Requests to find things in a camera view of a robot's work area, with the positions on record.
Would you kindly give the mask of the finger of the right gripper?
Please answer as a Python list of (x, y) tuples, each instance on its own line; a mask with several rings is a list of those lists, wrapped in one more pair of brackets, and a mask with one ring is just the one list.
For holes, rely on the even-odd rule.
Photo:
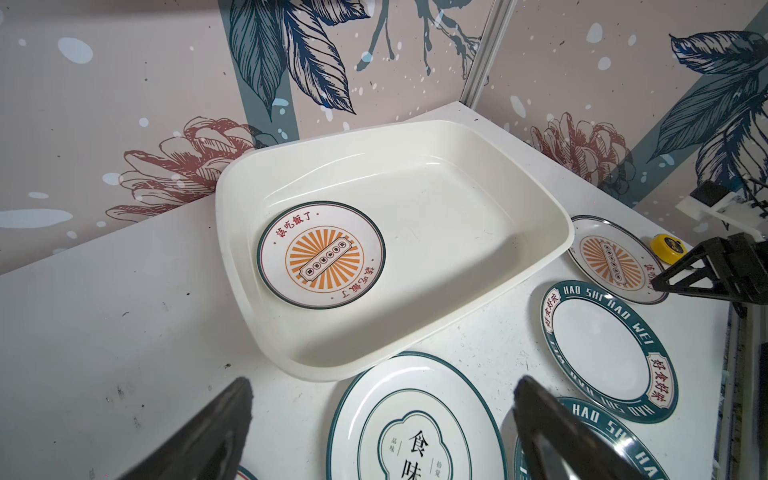
[(737, 303), (767, 301), (767, 243), (749, 235), (711, 238), (651, 281), (665, 293)]

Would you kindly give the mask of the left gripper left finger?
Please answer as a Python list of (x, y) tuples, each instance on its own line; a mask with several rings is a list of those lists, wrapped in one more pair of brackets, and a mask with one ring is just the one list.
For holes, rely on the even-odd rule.
[(238, 377), (124, 479), (234, 479), (252, 419), (250, 381)]

